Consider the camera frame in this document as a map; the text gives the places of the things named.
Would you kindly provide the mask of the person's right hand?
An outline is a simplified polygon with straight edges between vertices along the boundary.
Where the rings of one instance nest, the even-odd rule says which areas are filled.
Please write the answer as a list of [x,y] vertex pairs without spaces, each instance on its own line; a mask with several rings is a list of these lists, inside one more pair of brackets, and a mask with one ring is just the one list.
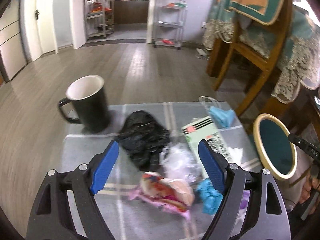
[[305,183],[302,187],[299,204],[303,204],[311,196],[311,190],[319,191],[319,178],[317,178],[317,169],[313,166],[309,168]]

